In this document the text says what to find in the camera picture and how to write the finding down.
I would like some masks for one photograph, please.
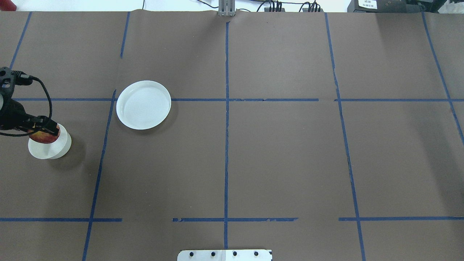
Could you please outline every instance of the gray metal bracket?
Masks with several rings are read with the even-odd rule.
[[[219,0],[219,16],[235,16],[235,0]]]

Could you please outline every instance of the white background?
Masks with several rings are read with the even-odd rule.
[[[141,9],[143,0],[12,0],[18,11],[132,11]],[[203,0],[218,6],[218,0]],[[283,2],[304,3],[304,0],[284,0]],[[318,0],[325,12],[346,12],[350,0]],[[235,7],[255,12],[259,2],[236,0]],[[298,12],[301,5],[283,4],[286,12]],[[150,11],[205,11],[213,10],[196,0],[145,0],[145,8]]]

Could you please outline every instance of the plate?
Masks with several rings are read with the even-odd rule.
[[[119,120],[135,130],[155,127],[170,110],[171,95],[163,85],[154,81],[140,81],[127,86],[116,102]]]

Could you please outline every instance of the white bowl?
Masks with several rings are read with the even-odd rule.
[[[146,130],[160,124],[171,110],[171,95],[154,81],[140,81],[121,92],[116,102],[119,120],[129,128]]]
[[[60,135],[58,139],[50,144],[38,143],[29,139],[27,146],[32,156],[38,159],[56,159],[62,157],[71,147],[71,136],[66,129],[58,124]]]

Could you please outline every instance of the red apple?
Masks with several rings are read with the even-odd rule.
[[[43,131],[38,131],[34,134],[31,134],[29,135],[29,138],[35,142],[38,142],[38,143],[43,143],[43,144],[50,144],[54,141],[56,141],[59,137],[59,134],[60,134],[60,130],[59,130],[59,125],[57,125],[57,128],[58,128],[58,135],[57,136],[53,136],[52,134],[49,134],[49,133],[46,133],[46,132],[43,132]]]

